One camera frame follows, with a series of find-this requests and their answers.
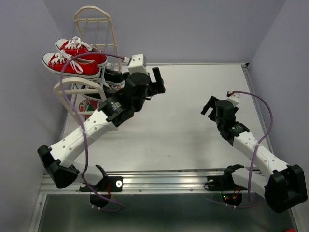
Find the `red canvas sneaker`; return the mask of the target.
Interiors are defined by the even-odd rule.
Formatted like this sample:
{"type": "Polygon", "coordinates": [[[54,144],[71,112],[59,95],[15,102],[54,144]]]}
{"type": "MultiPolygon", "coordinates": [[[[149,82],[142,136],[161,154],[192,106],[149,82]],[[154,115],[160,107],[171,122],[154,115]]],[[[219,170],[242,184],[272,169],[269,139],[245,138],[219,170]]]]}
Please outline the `red canvas sneaker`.
{"type": "Polygon", "coordinates": [[[100,69],[108,64],[105,55],[95,54],[95,52],[101,52],[100,50],[83,42],[78,36],[74,36],[72,39],[58,39],[55,42],[55,46],[59,51],[64,50],[67,54],[72,56],[86,54],[82,56],[81,59],[94,60],[100,69]]]}
{"type": "Polygon", "coordinates": [[[64,76],[96,79],[100,76],[100,70],[94,60],[76,58],[70,61],[72,55],[65,52],[46,53],[42,57],[44,66],[52,73],[60,75],[64,68],[64,76]]]}

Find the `cream shoe shelf with metal rods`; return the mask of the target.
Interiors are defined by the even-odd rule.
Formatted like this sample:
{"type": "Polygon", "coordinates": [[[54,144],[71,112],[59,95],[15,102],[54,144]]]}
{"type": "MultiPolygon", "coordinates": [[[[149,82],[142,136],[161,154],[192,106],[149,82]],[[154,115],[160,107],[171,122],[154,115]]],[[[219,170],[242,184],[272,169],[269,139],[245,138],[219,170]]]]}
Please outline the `cream shoe shelf with metal rods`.
{"type": "Polygon", "coordinates": [[[111,16],[96,6],[83,6],[73,17],[69,39],[55,42],[56,53],[45,56],[45,64],[55,74],[63,71],[68,95],[78,114],[88,119],[98,105],[123,86],[111,76],[121,70],[120,61],[106,57],[118,54],[111,16]]]}

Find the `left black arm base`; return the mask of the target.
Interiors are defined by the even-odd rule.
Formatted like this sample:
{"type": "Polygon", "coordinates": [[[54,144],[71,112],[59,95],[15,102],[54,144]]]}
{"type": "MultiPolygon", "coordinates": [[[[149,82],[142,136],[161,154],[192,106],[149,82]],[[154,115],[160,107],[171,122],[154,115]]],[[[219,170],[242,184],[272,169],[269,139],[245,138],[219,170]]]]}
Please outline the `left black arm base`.
{"type": "MultiPolygon", "coordinates": [[[[112,195],[122,192],[123,190],[123,177],[122,176],[109,176],[103,178],[97,185],[91,186],[101,196],[111,200],[112,195]]],[[[90,203],[96,209],[106,209],[109,201],[102,199],[93,193],[86,184],[80,184],[79,191],[81,193],[90,193],[90,203]]]]}

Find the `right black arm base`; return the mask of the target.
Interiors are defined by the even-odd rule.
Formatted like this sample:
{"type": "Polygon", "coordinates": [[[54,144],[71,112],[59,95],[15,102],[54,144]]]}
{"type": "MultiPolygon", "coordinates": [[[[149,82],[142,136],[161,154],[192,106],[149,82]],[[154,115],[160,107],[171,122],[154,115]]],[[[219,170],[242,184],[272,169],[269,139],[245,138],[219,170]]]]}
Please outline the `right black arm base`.
{"type": "Polygon", "coordinates": [[[223,203],[227,204],[227,206],[240,206],[242,203],[241,191],[246,188],[234,183],[232,173],[241,168],[244,168],[244,166],[236,164],[225,168],[222,175],[207,176],[204,189],[223,192],[221,193],[221,198],[223,203]]]}

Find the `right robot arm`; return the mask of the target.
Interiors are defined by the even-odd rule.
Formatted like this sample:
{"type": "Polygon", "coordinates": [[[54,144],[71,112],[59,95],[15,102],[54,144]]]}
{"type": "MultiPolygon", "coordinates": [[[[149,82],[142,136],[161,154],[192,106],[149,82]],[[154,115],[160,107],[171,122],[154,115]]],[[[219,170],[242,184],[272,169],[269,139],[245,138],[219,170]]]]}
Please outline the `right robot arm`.
{"type": "Polygon", "coordinates": [[[225,100],[211,96],[201,114],[216,123],[221,137],[244,154],[251,162],[249,169],[243,165],[230,165],[222,175],[208,176],[204,188],[209,191],[230,191],[222,194],[225,204],[237,207],[241,191],[263,197],[276,213],[282,213],[308,199],[305,174],[299,165],[289,165],[261,145],[244,124],[236,120],[239,92],[228,92],[225,100]]]}

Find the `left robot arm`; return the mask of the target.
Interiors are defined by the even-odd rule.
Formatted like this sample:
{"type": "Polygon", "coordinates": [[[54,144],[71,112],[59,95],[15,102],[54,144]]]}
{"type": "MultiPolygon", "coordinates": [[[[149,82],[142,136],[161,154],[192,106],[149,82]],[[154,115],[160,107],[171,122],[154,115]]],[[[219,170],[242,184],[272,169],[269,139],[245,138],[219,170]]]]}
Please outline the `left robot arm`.
{"type": "Polygon", "coordinates": [[[107,174],[101,166],[88,167],[88,158],[85,164],[76,162],[76,159],[82,153],[88,157],[88,147],[132,118],[135,112],[142,109],[145,100],[165,93],[160,69],[154,67],[152,71],[155,82],[151,81],[148,73],[130,74],[124,88],[102,102],[82,125],[61,141],[38,148],[41,162],[58,189],[66,188],[74,182],[88,183],[96,190],[106,188],[107,174]]]}

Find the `black canvas sneaker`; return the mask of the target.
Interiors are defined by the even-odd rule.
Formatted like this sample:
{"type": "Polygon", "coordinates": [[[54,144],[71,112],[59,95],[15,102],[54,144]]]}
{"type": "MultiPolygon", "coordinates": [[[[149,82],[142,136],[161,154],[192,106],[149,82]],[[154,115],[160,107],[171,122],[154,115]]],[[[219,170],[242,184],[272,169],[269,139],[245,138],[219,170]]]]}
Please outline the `black canvas sneaker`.
{"type": "MultiPolygon", "coordinates": [[[[74,87],[75,87],[75,89],[82,89],[82,90],[84,90],[86,88],[87,89],[93,89],[93,87],[90,87],[88,85],[77,84],[77,83],[74,84],[74,87]]],[[[103,88],[103,91],[104,91],[104,94],[105,94],[106,98],[109,98],[110,96],[112,96],[114,94],[112,92],[109,92],[107,90],[107,88],[105,88],[105,87],[103,88]]],[[[94,101],[99,101],[99,102],[102,101],[101,95],[99,93],[97,93],[97,92],[96,93],[81,93],[81,96],[83,96],[83,97],[85,97],[87,99],[94,100],[94,101]]]]}
{"type": "Polygon", "coordinates": [[[125,80],[122,73],[119,71],[105,69],[104,80],[111,89],[121,89],[125,86],[125,80]]]}

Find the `pink sandal with green strap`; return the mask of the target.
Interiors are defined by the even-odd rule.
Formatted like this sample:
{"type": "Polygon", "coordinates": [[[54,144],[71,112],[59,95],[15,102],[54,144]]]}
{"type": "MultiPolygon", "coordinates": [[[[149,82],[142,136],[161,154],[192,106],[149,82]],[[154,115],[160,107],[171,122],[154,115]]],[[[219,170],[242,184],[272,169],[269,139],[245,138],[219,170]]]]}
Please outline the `pink sandal with green strap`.
{"type": "Polygon", "coordinates": [[[98,108],[99,104],[99,101],[91,99],[85,99],[79,103],[79,111],[86,113],[88,112],[88,114],[84,115],[85,120],[87,120],[92,115],[92,113],[98,108]]]}

